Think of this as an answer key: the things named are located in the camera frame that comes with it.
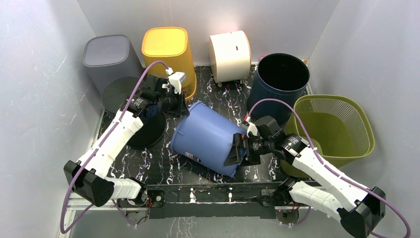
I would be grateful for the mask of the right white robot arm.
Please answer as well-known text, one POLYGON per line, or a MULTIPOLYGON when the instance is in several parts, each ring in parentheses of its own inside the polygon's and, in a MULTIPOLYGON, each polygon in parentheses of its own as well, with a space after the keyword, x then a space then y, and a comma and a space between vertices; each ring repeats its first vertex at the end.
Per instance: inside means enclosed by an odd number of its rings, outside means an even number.
POLYGON ((273 154, 319 184, 314 187, 297 178, 288 178, 277 189, 262 193, 262 205, 305 204, 337 220, 355 238, 372 234, 385 215, 383 190, 353 181, 319 155, 306 139, 295 133, 286 134, 270 116, 256 122, 247 119, 243 126, 245 132, 232 136, 226 165, 258 164, 261 155, 273 154))

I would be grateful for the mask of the orange mesh waste basket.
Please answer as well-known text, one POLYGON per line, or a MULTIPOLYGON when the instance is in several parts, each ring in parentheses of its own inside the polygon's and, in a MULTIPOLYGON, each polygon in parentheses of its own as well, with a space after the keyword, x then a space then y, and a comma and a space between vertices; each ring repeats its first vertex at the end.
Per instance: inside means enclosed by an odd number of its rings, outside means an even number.
POLYGON ((181 83, 186 101, 193 99, 197 90, 197 77, 189 43, 188 32, 182 27, 157 27, 144 34, 142 54, 145 66, 160 60, 174 72, 186 74, 181 83))

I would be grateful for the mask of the grey mesh waste basket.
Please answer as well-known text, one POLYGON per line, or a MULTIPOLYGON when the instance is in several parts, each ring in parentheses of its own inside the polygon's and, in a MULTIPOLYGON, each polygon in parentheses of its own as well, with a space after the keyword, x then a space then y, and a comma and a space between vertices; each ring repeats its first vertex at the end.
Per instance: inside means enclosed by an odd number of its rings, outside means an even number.
POLYGON ((139 78, 144 71, 131 41, 125 35, 90 39, 85 45, 83 65, 101 95, 115 80, 127 76, 139 78))

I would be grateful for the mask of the dark navy bin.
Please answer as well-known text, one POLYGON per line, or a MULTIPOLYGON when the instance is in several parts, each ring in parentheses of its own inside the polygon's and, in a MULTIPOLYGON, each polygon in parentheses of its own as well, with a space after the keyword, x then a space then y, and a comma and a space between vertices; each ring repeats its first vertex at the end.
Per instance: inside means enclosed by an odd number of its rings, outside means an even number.
POLYGON ((309 82, 310 72, 299 58, 274 53, 263 57, 257 65, 252 88, 247 99, 247 109, 251 117, 259 119, 271 116, 282 125, 286 123, 291 111, 282 103, 267 101, 251 108, 260 100, 272 98, 282 100, 293 107, 309 82))

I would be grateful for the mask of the olive green mesh basket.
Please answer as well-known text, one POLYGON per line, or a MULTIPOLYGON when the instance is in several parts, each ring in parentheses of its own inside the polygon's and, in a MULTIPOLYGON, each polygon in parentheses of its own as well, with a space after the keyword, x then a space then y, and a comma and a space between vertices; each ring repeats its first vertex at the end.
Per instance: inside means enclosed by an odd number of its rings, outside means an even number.
POLYGON ((374 133, 362 107, 338 95, 306 95, 294 104, 286 133, 308 132, 319 154, 337 168, 366 157, 375 147, 374 133))

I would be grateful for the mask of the blue plastic bin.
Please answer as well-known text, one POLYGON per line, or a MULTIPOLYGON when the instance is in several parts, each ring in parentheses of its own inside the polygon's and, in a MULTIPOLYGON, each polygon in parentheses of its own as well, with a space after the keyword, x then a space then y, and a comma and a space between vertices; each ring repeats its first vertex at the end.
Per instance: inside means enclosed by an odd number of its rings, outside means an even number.
POLYGON ((197 101, 189 108, 189 115, 178 123, 170 148, 214 172, 232 178, 242 162, 237 160, 225 164, 236 133, 245 134, 246 130, 204 102, 197 101))

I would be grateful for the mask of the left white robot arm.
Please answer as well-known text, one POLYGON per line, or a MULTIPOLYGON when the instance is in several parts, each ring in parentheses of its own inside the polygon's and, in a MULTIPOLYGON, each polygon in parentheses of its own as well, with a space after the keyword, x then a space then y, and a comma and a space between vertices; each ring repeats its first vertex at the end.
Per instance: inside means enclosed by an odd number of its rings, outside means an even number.
POLYGON ((185 73, 175 72, 168 78, 160 78, 153 90, 136 88, 91 149, 77 161, 69 160, 64 165, 68 192, 78 194, 97 207, 112 199, 129 199, 135 206, 146 204, 148 193, 144 183, 134 178, 110 178, 107 174, 127 142, 152 117, 159 113, 177 118, 189 115, 181 86, 185 80, 185 73))

